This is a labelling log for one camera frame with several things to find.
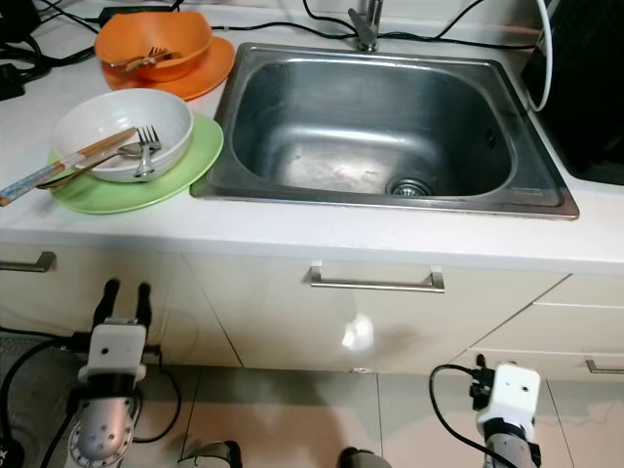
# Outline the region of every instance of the countertop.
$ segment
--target countertop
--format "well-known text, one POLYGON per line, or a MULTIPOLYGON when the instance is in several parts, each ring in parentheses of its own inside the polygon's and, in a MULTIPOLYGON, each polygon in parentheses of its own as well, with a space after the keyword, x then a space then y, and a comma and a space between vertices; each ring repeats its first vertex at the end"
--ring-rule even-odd
MULTIPOLYGON (((211 24, 221 23, 219 7, 207 8, 211 24)), ((221 8, 229 15, 222 20, 231 20, 234 9, 221 8)), ((256 9, 236 10, 244 12, 239 23, 263 22, 264 14, 256 9)), ((217 34, 237 46, 352 47, 285 28, 217 34)), ((57 57, 93 41, 93 33, 56 20, 40 28, 36 37, 45 54, 57 57)), ((495 59, 524 95, 518 76, 526 54, 390 40, 382 40, 380 47, 382 53, 495 59)), ((189 105, 213 116, 223 88, 221 84, 189 105)), ((80 102, 109 91, 98 61, 91 58, 26 85, 24 97, 0 102, 0 185, 44 165, 56 122, 80 102)), ((199 200, 188 191, 143 210, 97 216, 72 212, 48 192, 35 191, 0 209, 0 242, 624 275, 624 186, 569 175, 535 116, 531 119, 578 205, 577 220, 199 200)))

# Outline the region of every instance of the orange bowl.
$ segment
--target orange bowl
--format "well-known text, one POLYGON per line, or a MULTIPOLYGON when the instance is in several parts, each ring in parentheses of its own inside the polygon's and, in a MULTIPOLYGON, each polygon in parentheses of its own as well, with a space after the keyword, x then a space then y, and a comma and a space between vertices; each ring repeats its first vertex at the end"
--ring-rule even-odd
POLYGON ((115 15, 96 38, 96 56, 115 63, 146 56, 152 47, 180 52, 181 58, 164 60, 136 73, 152 81, 172 81, 189 73, 210 47, 213 31, 197 12, 134 13, 115 15))

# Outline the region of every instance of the white bowl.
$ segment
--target white bowl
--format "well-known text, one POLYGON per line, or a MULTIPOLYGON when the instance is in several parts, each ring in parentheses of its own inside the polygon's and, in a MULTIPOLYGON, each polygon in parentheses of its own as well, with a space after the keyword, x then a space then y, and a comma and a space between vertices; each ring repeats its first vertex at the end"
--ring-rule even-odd
MULTIPOLYGON (((140 158, 115 156, 91 170, 91 175, 113 182, 145 182, 171 169, 184 155, 191 139, 193 114, 175 95, 158 90, 115 91, 83 102, 65 115, 53 135, 53 149, 65 157, 129 127, 154 127, 163 149, 152 156, 155 171, 136 178, 140 158)), ((138 136, 122 144, 138 141, 138 136)))

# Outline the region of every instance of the sink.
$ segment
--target sink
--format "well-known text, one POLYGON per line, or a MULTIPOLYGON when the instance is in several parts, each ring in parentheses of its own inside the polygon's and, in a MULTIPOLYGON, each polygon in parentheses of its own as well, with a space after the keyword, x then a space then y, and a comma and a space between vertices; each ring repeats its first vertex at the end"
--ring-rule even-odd
POLYGON ((502 66, 239 48, 196 197, 578 217, 502 66))

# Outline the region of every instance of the floor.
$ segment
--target floor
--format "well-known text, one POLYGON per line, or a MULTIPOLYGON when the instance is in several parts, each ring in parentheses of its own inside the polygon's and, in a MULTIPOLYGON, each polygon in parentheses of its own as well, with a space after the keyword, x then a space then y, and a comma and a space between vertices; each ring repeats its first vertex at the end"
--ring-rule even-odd
MULTIPOLYGON (((54 368, 56 375, 59 369, 54 368)), ((348 446, 382 454, 394 468, 483 466, 481 454, 453 439, 436 419, 426 376, 171 369, 183 395, 177 424, 159 442, 132 445, 123 468, 175 467, 184 455, 222 440, 239 443, 246 468, 332 468, 348 446)), ((72 375, 65 372, 63 378, 72 375)), ((481 442, 469 385, 465 375, 441 375, 436 393, 449 424, 481 442)), ((150 437, 169 423, 175 394, 154 367, 140 387, 145 406, 136 436, 150 437)), ((12 398, 17 404, 23 395, 16 390, 12 398)), ((32 392, 25 398, 44 404, 51 395, 32 392)), ((30 416, 49 425, 40 437, 47 440, 36 445, 39 450, 45 450, 58 427, 53 419, 62 417, 62 401, 56 396, 47 403, 49 413, 30 416)), ((624 382, 542 382, 536 431, 545 468, 619 466, 624 457, 624 382)), ((32 457, 28 468, 38 467, 40 456, 32 457)), ((61 467, 63 461, 60 447, 51 466, 61 467)))

